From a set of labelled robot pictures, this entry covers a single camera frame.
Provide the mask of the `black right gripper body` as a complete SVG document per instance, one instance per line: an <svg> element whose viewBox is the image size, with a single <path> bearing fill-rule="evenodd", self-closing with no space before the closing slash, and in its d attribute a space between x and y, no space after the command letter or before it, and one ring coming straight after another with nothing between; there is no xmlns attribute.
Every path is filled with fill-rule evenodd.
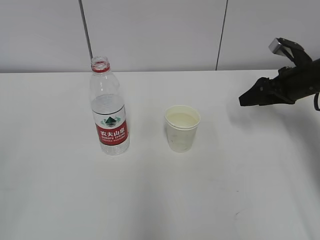
<svg viewBox="0 0 320 240"><path fill-rule="evenodd" d="M271 103L294 104L320 92L320 60L300 59L294 67L283 67L272 80Z"/></svg>

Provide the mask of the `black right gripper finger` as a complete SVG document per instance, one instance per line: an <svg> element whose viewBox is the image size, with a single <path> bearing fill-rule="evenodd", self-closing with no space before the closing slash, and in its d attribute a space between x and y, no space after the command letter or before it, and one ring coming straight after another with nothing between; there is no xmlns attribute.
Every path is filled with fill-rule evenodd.
<svg viewBox="0 0 320 240"><path fill-rule="evenodd" d="M294 104L294 101L286 97L281 88L269 84L254 85L238 99L242 107Z"/></svg>
<svg viewBox="0 0 320 240"><path fill-rule="evenodd" d="M255 84L247 91L249 93L259 92L279 92L278 78L261 77Z"/></svg>

